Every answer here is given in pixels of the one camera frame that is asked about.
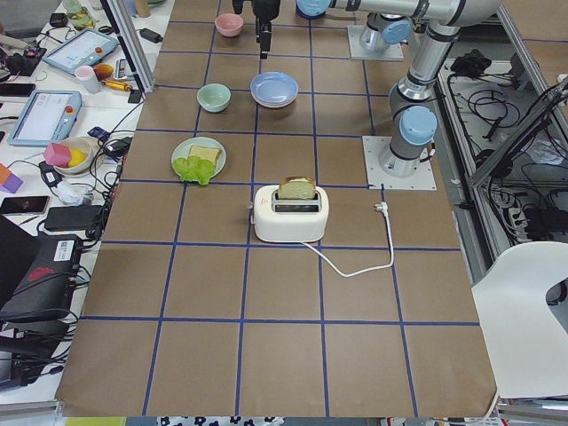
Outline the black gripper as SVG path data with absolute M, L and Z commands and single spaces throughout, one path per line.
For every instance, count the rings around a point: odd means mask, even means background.
M 232 0 L 233 12 L 242 14 L 244 0 Z M 260 46 L 260 59 L 267 59 L 272 42 L 272 24 L 280 14 L 280 0 L 253 0 L 252 10 L 256 16 L 256 42 Z

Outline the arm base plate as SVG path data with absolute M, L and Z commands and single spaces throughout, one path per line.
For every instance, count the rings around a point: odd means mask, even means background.
M 363 153 L 369 189 L 436 191 L 430 161 L 423 149 L 414 160 L 402 160 L 391 151 L 391 137 L 363 136 Z
M 400 43 L 385 28 L 373 30 L 368 26 L 348 26 L 348 39 L 352 59 L 402 61 L 404 53 Z

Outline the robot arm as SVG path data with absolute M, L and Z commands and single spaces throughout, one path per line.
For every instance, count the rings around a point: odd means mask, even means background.
M 372 51 L 407 37 L 410 19 L 425 19 L 428 25 L 413 62 L 390 91 L 395 135 L 378 154 L 381 169 L 395 178 L 412 176 L 422 151 L 437 130 L 438 120 L 425 106 L 447 54 L 464 27 L 470 27 L 497 12 L 499 1 L 298 1 L 305 17 L 319 17 L 330 8 L 367 13 L 359 46 Z
M 280 1 L 251 1 L 256 18 L 256 41 L 261 52 L 268 52 L 272 41 L 272 21 L 280 14 Z M 332 1 L 296 1 L 296 11 L 306 19 L 323 16 L 332 7 Z M 377 49 L 379 43 L 392 45 L 408 38 L 412 29 L 409 20 L 401 15 L 370 12 L 363 33 L 359 37 L 362 47 Z

